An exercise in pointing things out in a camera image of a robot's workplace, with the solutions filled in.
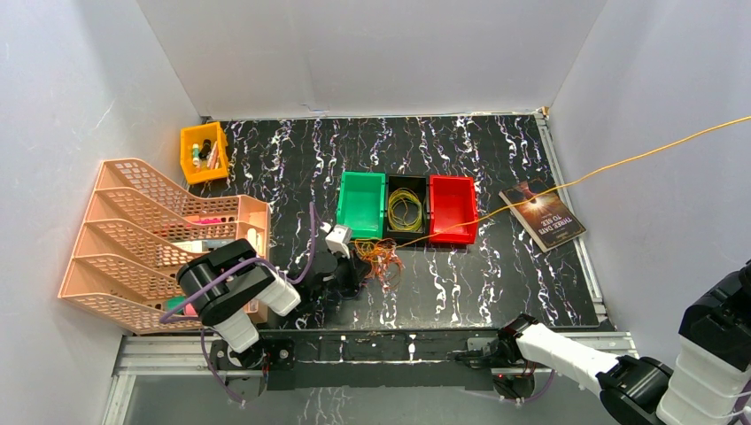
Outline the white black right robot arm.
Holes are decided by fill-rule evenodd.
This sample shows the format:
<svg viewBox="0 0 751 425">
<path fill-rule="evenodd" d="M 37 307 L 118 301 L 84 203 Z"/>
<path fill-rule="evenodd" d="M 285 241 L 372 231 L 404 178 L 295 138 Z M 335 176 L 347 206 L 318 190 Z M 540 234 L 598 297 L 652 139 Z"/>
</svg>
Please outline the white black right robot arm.
<svg viewBox="0 0 751 425">
<path fill-rule="evenodd" d="M 689 305 L 674 367 L 650 357 L 601 352 L 528 314 L 499 333 L 499 356 L 550 367 L 598 396 L 620 424 L 750 422 L 750 266 L 726 275 Z"/>
</svg>

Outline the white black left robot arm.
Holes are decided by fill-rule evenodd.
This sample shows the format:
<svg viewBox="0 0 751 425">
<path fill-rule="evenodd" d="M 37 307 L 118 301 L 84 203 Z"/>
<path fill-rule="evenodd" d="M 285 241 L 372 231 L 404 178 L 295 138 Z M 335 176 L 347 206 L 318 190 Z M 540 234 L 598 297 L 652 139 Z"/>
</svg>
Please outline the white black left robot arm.
<svg viewBox="0 0 751 425">
<path fill-rule="evenodd" d="M 304 272 L 286 277 L 261 258 L 251 243 L 239 239 L 182 266 L 176 281 L 200 323 L 213 329 L 240 367 L 254 368 L 265 346 L 244 307 L 257 300 L 278 316 L 321 302 L 329 295 L 355 296 L 372 271 L 357 254 L 317 251 Z"/>
</svg>

